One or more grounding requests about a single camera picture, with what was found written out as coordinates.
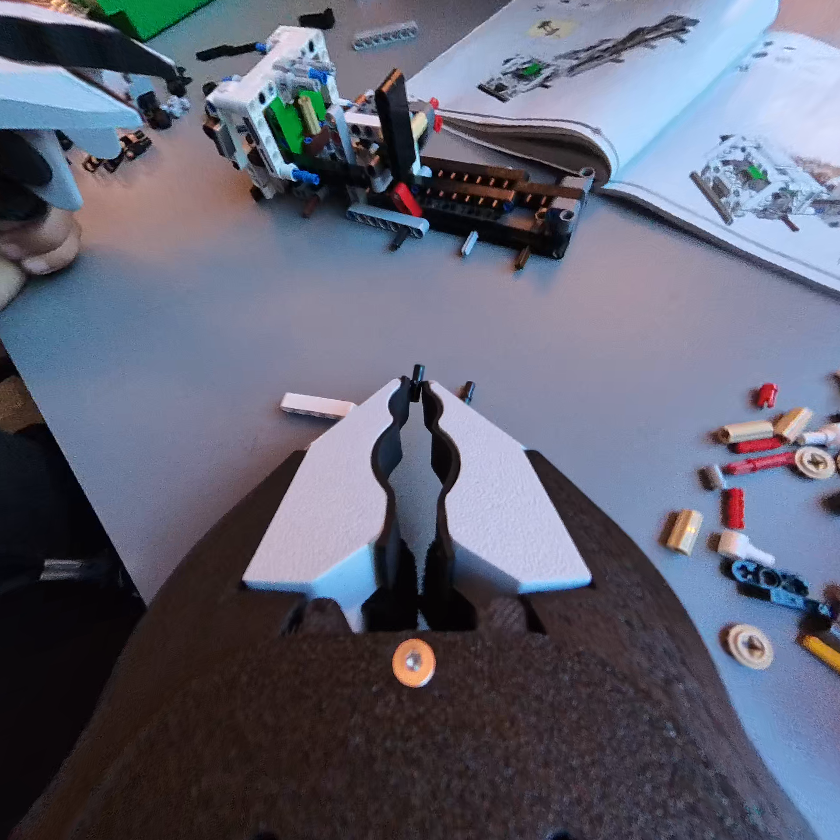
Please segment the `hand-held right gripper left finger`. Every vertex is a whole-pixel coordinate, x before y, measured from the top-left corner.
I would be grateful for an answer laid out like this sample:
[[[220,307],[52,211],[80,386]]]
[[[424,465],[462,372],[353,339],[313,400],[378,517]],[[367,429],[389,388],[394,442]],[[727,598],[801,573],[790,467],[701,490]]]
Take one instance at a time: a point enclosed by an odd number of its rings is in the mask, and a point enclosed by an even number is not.
[[[414,628],[414,557],[389,482],[412,393],[408,377],[387,382],[308,447],[244,585],[331,599],[356,631]]]

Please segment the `pile of small colourful lego pieces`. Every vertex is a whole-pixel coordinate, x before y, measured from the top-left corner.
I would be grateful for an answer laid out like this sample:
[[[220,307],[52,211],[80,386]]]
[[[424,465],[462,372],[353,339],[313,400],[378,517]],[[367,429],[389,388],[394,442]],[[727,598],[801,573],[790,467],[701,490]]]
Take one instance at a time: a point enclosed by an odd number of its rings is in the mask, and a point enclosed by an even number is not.
[[[814,412],[795,406],[777,416],[724,424],[711,435],[724,453],[740,458],[710,463],[697,470],[703,490],[716,495],[718,532],[709,535],[723,573],[741,594],[796,612],[801,617],[798,645],[838,676],[838,584],[824,598],[814,597],[801,574],[785,570],[747,534],[746,491],[736,480],[771,471],[811,481],[838,478],[838,414],[831,423],[810,429]],[[704,515],[697,509],[668,514],[662,544],[690,557],[700,545]]]

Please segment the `person's left hand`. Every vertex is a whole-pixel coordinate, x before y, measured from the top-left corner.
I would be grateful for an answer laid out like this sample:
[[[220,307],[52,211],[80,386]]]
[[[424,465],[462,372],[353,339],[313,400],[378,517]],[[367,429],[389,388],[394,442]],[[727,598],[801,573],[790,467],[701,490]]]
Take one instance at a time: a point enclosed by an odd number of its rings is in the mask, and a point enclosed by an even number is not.
[[[39,219],[1,222],[1,309],[30,277],[46,277],[67,268],[78,257],[81,228],[77,213],[49,207]]]

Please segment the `grey lego beam with holes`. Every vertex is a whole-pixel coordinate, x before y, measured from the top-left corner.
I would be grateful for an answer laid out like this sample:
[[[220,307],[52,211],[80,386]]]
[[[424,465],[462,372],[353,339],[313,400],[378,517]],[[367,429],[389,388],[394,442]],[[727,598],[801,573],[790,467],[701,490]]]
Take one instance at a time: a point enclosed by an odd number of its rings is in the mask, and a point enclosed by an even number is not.
[[[378,28],[369,28],[356,32],[351,39],[353,51],[366,51],[384,46],[400,45],[414,41],[418,37],[419,26],[414,20],[398,24],[386,24]]]

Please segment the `partly built lego truck model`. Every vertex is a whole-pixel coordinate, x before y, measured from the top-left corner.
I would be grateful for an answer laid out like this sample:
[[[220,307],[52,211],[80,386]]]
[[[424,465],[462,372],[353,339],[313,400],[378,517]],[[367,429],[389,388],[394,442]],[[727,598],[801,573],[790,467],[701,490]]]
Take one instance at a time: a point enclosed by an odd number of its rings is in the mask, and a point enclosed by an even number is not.
[[[348,198],[348,219],[393,232],[392,248],[429,229],[465,239],[461,255],[485,241],[529,257],[561,259],[595,171],[565,171],[554,182],[510,166],[424,154],[443,127],[436,99],[411,100],[393,69],[374,90],[340,96],[336,66],[320,28],[279,26],[241,75],[203,87],[203,131],[257,202],[291,194],[304,217],[327,198]]]

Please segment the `cluster of black lego connectors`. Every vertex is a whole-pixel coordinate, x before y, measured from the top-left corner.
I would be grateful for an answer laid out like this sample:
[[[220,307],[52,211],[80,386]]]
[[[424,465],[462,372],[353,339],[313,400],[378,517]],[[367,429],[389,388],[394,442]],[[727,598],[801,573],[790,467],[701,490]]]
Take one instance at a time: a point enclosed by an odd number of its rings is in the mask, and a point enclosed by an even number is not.
[[[55,128],[53,134],[62,153],[78,151],[81,168],[91,174],[114,174],[144,155],[153,145],[145,130],[167,130],[191,107],[183,95],[162,100],[145,76],[93,68],[70,73],[86,90],[98,92],[97,107],[77,109],[75,117],[63,119],[70,127]]]

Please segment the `white lego beam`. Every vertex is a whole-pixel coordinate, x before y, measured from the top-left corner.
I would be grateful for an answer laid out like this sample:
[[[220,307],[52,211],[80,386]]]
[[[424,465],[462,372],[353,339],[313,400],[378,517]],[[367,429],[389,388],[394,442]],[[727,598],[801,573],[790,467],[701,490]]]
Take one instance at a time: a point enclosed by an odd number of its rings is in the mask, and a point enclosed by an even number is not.
[[[354,402],[294,392],[285,393],[280,401],[280,410],[284,413],[331,421],[339,421],[345,418],[355,407],[356,403]]]

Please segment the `tan round lego disc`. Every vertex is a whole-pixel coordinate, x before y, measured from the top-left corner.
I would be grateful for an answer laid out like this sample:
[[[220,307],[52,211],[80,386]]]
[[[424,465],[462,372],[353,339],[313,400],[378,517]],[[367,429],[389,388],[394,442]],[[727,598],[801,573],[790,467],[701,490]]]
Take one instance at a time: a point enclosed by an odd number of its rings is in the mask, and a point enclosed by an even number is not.
[[[730,625],[722,632],[722,642],[730,656],[744,667],[765,670],[774,662],[774,647],[770,638],[754,625]]]

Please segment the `open lego instruction booklet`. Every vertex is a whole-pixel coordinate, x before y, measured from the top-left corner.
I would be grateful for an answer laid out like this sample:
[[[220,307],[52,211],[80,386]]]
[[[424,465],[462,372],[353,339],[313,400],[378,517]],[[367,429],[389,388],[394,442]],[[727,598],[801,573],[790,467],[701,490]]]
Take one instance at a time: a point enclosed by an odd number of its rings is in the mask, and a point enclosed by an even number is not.
[[[779,2],[511,2],[407,82],[445,127],[839,288],[839,53]]]

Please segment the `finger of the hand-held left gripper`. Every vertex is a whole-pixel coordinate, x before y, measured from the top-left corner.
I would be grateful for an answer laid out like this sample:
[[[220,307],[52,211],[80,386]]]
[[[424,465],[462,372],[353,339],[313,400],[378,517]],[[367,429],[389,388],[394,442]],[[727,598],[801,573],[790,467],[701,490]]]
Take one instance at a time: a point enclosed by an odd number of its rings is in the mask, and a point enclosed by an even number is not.
[[[1,2],[1,57],[179,81],[174,61],[116,28],[31,3]]]
[[[82,207],[57,131],[80,150],[109,160],[122,149],[118,131],[142,124],[128,104],[68,70],[1,59],[1,129],[19,134],[45,158],[52,176],[35,187],[35,194],[48,205],[67,211]]]

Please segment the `green plastic bin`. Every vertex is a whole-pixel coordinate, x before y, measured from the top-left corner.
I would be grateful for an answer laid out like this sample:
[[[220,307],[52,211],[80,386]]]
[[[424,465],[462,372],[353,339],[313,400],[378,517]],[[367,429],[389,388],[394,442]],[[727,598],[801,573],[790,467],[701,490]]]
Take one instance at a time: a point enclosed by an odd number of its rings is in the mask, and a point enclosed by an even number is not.
[[[79,1],[89,16],[141,42],[180,23],[210,1]]]

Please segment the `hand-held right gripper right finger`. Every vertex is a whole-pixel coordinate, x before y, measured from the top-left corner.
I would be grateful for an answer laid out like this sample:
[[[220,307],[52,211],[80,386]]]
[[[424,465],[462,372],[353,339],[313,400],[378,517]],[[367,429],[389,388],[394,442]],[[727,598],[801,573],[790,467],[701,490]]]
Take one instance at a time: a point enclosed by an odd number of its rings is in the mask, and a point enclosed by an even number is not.
[[[423,384],[422,403],[441,484],[427,593],[493,597],[591,583],[525,447],[436,381]]]

